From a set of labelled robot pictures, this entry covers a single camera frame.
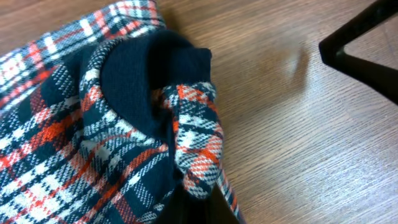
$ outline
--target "clothing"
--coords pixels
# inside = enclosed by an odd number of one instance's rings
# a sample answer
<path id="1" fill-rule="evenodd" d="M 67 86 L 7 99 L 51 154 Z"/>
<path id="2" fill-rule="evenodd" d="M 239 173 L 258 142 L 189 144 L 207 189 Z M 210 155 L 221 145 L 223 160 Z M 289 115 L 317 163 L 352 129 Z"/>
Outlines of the clothing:
<path id="1" fill-rule="evenodd" d="M 0 222 L 150 223 L 178 184 L 197 200 L 218 186 L 243 220 L 210 59 L 164 30 L 154 1 L 117 2 L 3 56 Z"/>

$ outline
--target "black object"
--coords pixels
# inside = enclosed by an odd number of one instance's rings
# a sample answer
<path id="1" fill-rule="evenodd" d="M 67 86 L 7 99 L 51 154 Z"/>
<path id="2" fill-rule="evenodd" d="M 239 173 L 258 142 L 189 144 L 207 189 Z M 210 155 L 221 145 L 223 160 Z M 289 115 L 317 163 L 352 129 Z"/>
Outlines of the black object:
<path id="1" fill-rule="evenodd" d="M 344 46 L 398 12 L 398 0 L 378 0 L 320 42 L 323 63 L 375 89 L 398 105 L 398 70 L 348 55 Z"/>
<path id="2" fill-rule="evenodd" d="M 192 200 L 179 185 L 154 224 L 239 224 L 220 189 L 206 200 Z"/>

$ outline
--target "plaid fabric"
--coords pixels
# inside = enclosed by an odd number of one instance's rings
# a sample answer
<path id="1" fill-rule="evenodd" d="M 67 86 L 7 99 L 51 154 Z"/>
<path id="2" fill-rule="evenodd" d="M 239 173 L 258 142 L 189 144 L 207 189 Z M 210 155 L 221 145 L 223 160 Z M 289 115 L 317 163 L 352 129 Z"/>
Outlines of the plaid fabric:
<path id="1" fill-rule="evenodd" d="M 20 103 L 82 46 L 165 28 L 155 1 L 121 1 L 74 21 L 0 58 L 0 115 Z"/>
<path id="2" fill-rule="evenodd" d="M 174 114 L 175 158 L 103 96 L 100 69 L 125 39 L 117 36 L 163 28 L 154 1 L 117 2 L 0 58 L 1 223 L 151 223 L 177 184 L 170 160 L 192 196 L 205 198 L 217 184 L 243 222 L 221 170 L 212 84 L 159 91 Z M 87 45 L 84 72 L 71 72 Z"/>

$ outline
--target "white stripe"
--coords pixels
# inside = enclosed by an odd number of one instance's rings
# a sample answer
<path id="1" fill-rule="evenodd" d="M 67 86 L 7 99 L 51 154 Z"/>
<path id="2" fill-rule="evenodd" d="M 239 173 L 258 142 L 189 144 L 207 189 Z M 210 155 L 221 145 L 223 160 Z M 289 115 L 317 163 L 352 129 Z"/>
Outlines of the white stripe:
<path id="1" fill-rule="evenodd" d="M 82 19 L 79 21 L 81 28 L 83 28 L 83 31 L 88 38 L 88 42 L 94 42 L 95 37 L 93 36 L 93 29 L 91 28 L 90 24 L 88 23 L 87 19 Z"/>
<path id="2" fill-rule="evenodd" d="M 32 128 L 35 128 L 37 125 L 38 120 L 47 120 L 52 118 L 54 115 L 58 114 L 59 112 L 67 109 L 70 105 L 74 105 L 75 103 L 79 102 L 78 96 L 73 96 L 70 98 L 65 99 L 62 102 L 57 103 L 56 105 L 51 105 L 49 108 L 45 108 L 42 111 L 33 115 L 27 122 L 25 122 L 19 129 L 24 130 L 23 135 L 20 135 L 18 138 L 13 139 L 13 133 L 8 133 L 2 139 L 0 139 L 0 146 L 2 149 L 7 148 L 11 140 L 19 141 L 20 138 L 24 137 L 25 133 L 27 133 Z"/>

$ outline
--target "wooden desk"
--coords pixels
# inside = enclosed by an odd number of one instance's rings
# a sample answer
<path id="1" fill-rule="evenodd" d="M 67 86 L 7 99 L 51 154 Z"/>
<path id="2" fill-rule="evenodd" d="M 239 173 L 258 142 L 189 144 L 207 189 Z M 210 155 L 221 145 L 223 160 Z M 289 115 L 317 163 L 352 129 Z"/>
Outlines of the wooden desk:
<path id="1" fill-rule="evenodd" d="M 0 53 L 110 0 L 1 0 Z M 224 167 L 248 223 L 398 223 L 398 107 L 321 63 L 373 0 L 159 0 L 213 51 Z M 398 21 L 348 47 L 398 68 Z"/>

